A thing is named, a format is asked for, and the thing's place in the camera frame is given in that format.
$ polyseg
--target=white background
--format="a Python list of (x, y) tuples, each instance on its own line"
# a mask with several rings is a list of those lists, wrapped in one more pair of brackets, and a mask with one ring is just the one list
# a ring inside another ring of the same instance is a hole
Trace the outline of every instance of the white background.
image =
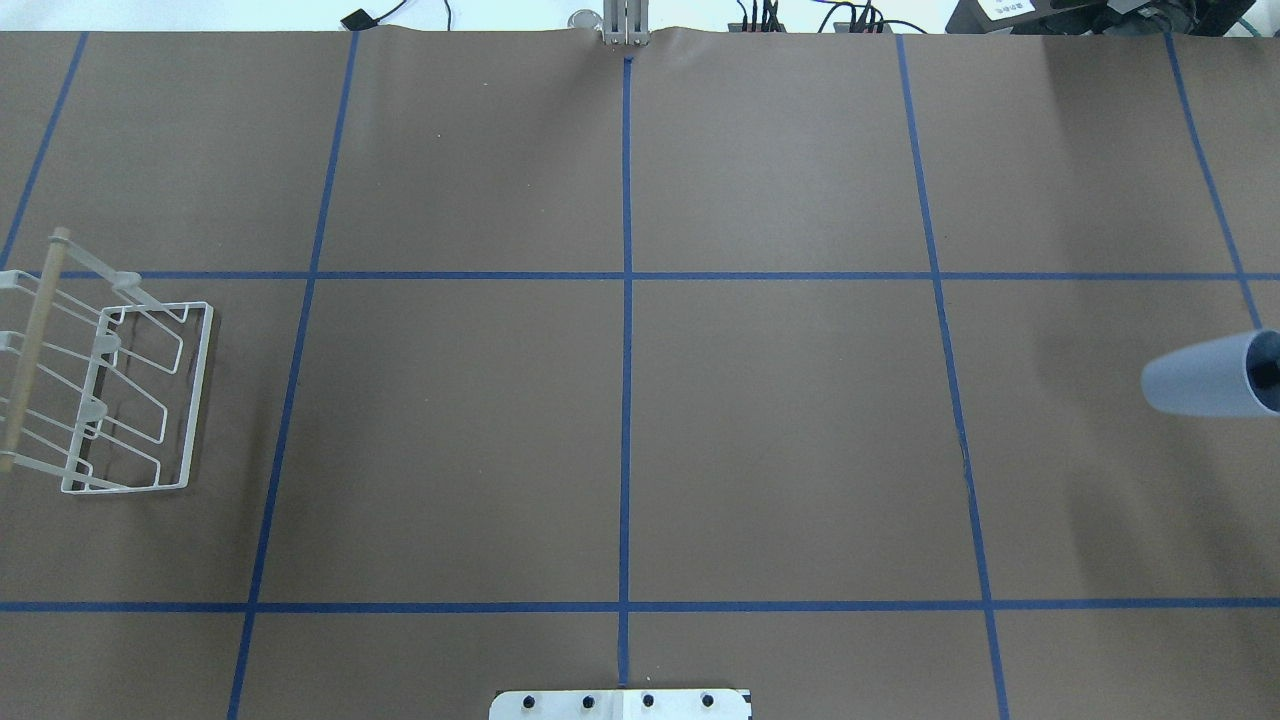
[[(398, 0), (0, 0), (0, 29), (96, 31), (269, 31), (340, 29), (338, 20), (364, 6), (371, 15)], [(566, 27), (580, 8), (599, 0), (451, 0), (453, 29), (553, 29)], [(750, 0), (744, 0), (750, 9)], [(943, 32), (955, 0), (876, 0), (886, 17)], [(814, 32), (828, 6), (781, 0), (778, 15), (790, 32)], [(836, 17), (847, 19), (849, 10)], [(742, 12), (733, 0), (650, 0), (649, 26), (724, 31)], [(1265, 35), (1280, 23), (1280, 0), (1258, 0), (1245, 15)], [(444, 29), (443, 0), (408, 0), (387, 20), (417, 29)], [(1239, 26), (1231, 35), (1248, 35)]]

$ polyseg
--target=wooden handle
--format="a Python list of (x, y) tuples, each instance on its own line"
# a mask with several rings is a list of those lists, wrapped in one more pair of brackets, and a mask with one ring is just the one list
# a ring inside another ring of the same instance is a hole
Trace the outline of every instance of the wooden handle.
[(40, 348), (45, 345), (45, 328), (49, 325), (49, 313), (54, 309), (58, 281), (63, 275), (63, 263), (67, 260), (67, 241), (70, 232), (67, 228), (58, 228), (49, 238), (49, 252), (45, 255), (45, 269), (40, 272), (40, 288), (36, 291), (36, 300), (31, 305), (31, 315), (27, 318), (27, 332), (22, 341), (22, 354), (18, 356), (18, 369), (13, 378), (13, 396), (9, 398), (9, 413), (4, 427), (4, 445), (0, 445), (6, 455), (0, 455), (0, 473), (13, 469), (13, 455), (18, 450), (22, 439), (22, 425), (27, 418), (27, 406), (31, 405), (31, 391), (36, 384), (36, 372), (40, 369)]

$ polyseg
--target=light blue cup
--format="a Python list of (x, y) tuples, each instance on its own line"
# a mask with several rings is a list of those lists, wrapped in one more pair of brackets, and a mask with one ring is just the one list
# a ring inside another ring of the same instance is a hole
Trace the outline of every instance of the light blue cup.
[(1162, 413), (1206, 418), (1280, 416), (1280, 332), (1254, 331), (1192, 345), (1142, 370), (1142, 393)]

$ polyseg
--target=white metal plate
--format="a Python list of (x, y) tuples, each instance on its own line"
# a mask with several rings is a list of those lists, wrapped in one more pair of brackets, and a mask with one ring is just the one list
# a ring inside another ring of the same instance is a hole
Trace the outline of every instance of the white metal plate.
[(750, 720), (750, 698), (728, 688), (509, 691), (493, 700), (489, 720)]

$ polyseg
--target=white label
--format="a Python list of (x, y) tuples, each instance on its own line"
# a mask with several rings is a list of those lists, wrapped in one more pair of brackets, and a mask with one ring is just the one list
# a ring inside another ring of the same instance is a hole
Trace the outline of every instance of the white label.
[(978, 4), (982, 5), (982, 10), (987, 13), (987, 17), (993, 20), (1036, 12), (1036, 5), (1032, 5), (1032, 0), (978, 0)]

